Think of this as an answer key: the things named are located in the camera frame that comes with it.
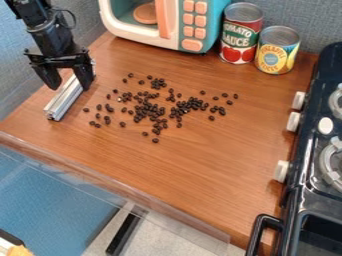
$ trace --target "tin can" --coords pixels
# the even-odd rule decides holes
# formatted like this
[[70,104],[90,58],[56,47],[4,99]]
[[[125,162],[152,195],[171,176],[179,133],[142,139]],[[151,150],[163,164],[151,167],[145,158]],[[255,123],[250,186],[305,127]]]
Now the tin can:
[[235,3],[224,11],[220,57],[234,64],[254,60],[263,23],[261,9],[251,3]]
[[261,71],[280,75],[292,70],[300,45],[299,34],[292,28],[272,26],[265,28],[255,57]]

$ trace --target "stove knob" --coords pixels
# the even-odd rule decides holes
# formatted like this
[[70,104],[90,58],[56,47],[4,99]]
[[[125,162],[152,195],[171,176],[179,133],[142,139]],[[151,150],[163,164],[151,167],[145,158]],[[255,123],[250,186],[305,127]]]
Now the stove knob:
[[305,101],[305,92],[296,92],[296,95],[292,102],[292,108],[296,110],[301,110]]
[[288,161],[279,160],[274,171],[273,179],[280,183],[284,183],[287,172],[289,170],[289,165],[290,163]]
[[300,114],[297,112],[291,112],[289,120],[287,121],[286,130],[290,132],[296,132],[300,120]]
[[323,117],[318,123],[318,130],[324,135],[328,135],[334,129],[334,123],[329,117]]

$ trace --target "wood grain surface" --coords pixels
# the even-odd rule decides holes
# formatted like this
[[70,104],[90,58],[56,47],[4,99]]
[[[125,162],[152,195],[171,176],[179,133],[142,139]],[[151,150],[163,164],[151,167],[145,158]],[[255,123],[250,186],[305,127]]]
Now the wood grain surface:
[[[231,235],[231,242],[246,248],[253,221],[260,213],[279,216],[282,185],[272,181],[279,159],[287,159],[294,136],[285,131],[293,96],[309,85],[316,55],[299,54],[292,72],[273,76],[258,71],[253,63],[223,63],[215,51],[206,56],[155,48],[104,34],[91,46],[97,78],[90,91],[80,96],[65,118],[47,121],[42,109],[54,92],[41,88],[0,124],[11,134],[52,154],[80,163],[137,191],[188,213]],[[122,82],[129,72],[135,77]],[[227,108],[227,116],[208,120],[209,111],[192,111],[183,118],[183,128],[162,132],[160,143],[141,132],[151,122],[133,122],[120,109],[133,103],[118,103],[106,94],[152,91],[138,85],[146,76],[165,78],[168,88],[183,98],[199,97]],[[201,96],[200,90],[207,94]],[[167,90],[153,100],[170,108]],[[239,94],[234,105],[215,102],[223,92]],[[113,122],[96,129],[95,106],[110,103]],[[82,109],[89,107],[91,112]],[[125,121],[126,128],[119,122]],[[263,238],[268,251],[273,236]]]

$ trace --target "orange button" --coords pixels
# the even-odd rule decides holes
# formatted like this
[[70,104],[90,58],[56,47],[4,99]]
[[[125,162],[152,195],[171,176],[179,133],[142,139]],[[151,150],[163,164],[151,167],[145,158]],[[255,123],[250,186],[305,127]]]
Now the orange button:
[[185,36],[193,37],[194,36],[194,28],[193,27],[189,27],[189,26],[185,26],[183,28],[183,33],[184,33]]
[[196,16],[195,24],[198,27],[205,27],[207,25],[207,17],[205,17],[205,16]]
[[192,25],[194,23],[194,15],[186,13],[183,15],[183,22],[187,25]]
[[203,48],[203,44],[198,40],[184,39],[182,41],[182,47],[189,51],[199,52]]
[[205,28],[196,28],[195,29],[195,37],[198,39],[204,39],[207,35],[207,31]]
[[183,9],[186,12],[193,12],[194,11],[194,7],[195,7],[195,3],[194,1],[184,1],[183,3]]
[[196,3],[196,12],[198,14],[206,14],[208,10],[208,5],[206,2],[197,2]]

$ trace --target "toy microwave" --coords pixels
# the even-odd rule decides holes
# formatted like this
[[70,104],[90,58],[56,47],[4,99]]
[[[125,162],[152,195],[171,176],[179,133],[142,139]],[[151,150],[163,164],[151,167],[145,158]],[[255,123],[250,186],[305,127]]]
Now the toy microwave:
[[116,36],[173,50],[205,53],[221,29],[230,0],[99,0],[101,18]]

